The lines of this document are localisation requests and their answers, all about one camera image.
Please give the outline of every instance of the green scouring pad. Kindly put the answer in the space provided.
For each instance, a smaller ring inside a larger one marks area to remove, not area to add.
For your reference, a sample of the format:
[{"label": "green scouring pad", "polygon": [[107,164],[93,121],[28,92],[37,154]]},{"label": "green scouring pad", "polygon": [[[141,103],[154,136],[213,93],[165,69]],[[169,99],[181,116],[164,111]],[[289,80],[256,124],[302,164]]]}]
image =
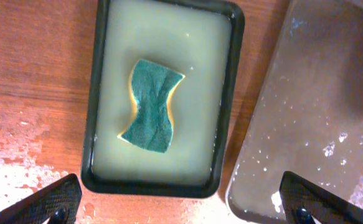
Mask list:
[{"label": "green scouring pad", "polygon": [[118,137],[142,149],[164,153],[173,138],[171,97],[185,76],[139,60],[129,78],[133,122]]}]

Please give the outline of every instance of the rectangular tray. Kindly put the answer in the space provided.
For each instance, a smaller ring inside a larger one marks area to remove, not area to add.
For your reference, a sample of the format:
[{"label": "rectangular tray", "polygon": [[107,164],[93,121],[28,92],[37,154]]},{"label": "rectangular tray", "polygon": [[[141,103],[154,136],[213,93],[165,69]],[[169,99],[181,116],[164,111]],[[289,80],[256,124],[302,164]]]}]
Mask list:
[{"label": "rectangular tray", "polygon": [[363,10],[292,0],[226,193],[237,217],[286,223],[292,171],[363,208]]},{"label": "rectangular tray", "polygon": [[242,10],[234,3],[224,1],[193,1],[193,0],[158,0],[181,7],[189,7],[204,11],[216,12],[227,16],[232,25],[230,48],[227,58],[224,85],[222,89],[222,104],[217,120],[217,138],[212,161],[212,173],[208,181],[202,186],[187,186],[176,184],[156,184],[151,182],[130,182],[122,180],[104,181],[97,179],[92,172],[92,156],[94,150],[94,136],[97,123],[97,112],[100,97],[101,73],[103,67],[103,53],[105,48],[106,24],[111,1],[99,0],[95,29],[94,53],[90,94],[88,98],[87,124],[85,130],[82,182],[85,187],[96,193],[160,195],[171,197],[205,198],[214,194],[219,185],[222,173],[225,143],[229,128],[232,107],[233,90],[237,76],[240,49],[242,45],[245,17]]}]

